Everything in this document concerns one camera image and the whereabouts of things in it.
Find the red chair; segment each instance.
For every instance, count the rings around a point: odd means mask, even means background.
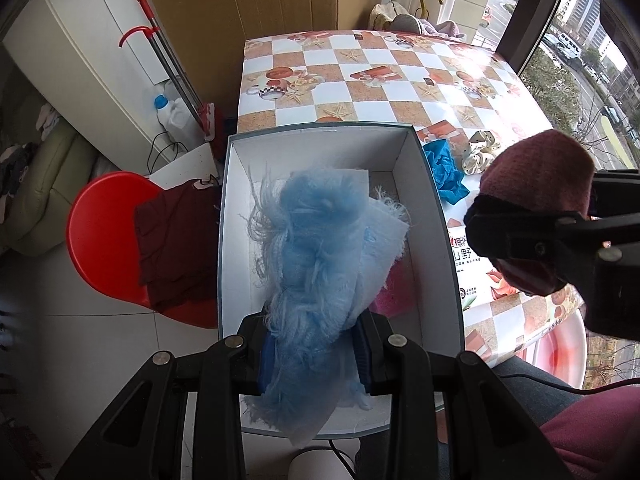
[[[133,216],[138,204],[161,191],[138,174],[118,171],[92,180],[76,197],[66,224],[66,246],[80,276],[98,292],[150,308],[146,286],[138,284]],[[218,325],[214,300],[188,301],[162,314],[203,328]]]

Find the white cylinder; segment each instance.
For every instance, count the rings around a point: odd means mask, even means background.
[[[351,459],[342,455],[353,469]],[[344,464],[330,449],[305,451],[289,465],[288,480],[352,480]]]

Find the white box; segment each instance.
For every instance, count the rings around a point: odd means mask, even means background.
[[[405,256],[413,269],[417,304],[390,320],[395,332],[424,349],[457,355],[464,348],[462,307],[447,227],[424,152],[412,126],[378,123],[311,123],[229,137],[218,249],[218,332],[235,334],[244,316],[260,312],[266,291],[255,273],[257,247],[247,234],[254,206],[249,175],[260,184],[311,168],[369,171],[370,187],[382,185],[408,210]],[[317,438],[354,438],[388,428],[390,397],[374,407],[336,408]],[[282,436],[252,423],[241,406],[242,430]]]

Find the white van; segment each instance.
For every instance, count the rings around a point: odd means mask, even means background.
[[[577,57],[580,57],[580,55],[582,54],[582,50],[580,49],[580,47],[575,43],[574,40],[572,40],[571,38],[569,38],[564,32],[562,32],[559,36],[558,39],[560,40],[560,42],[564,45],[565,48],[567,48],[568,50],[570,50],[571,52],[573,52]]]

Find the checkered tablecloth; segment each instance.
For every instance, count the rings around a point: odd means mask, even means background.
[[[412,34],[324,30],[249,40],[240,91],[238,132],[315,121],[408,123],[421,142],[446,138],[455,154],[478,130],[491,130],[504,149],[551,127],[497,54]],[[455,206],[443,203],[451,230],[462,226],[479,181],[466,176],[470,195]],[[528,298],[495,269],[485,272],[488,260],[452,246],[459,281],[482,269],[461,295],[466,347],[490,365],[536,341],[580,302],[570,287],[554,298]],[[476,296],[488,299],[473,302]]]

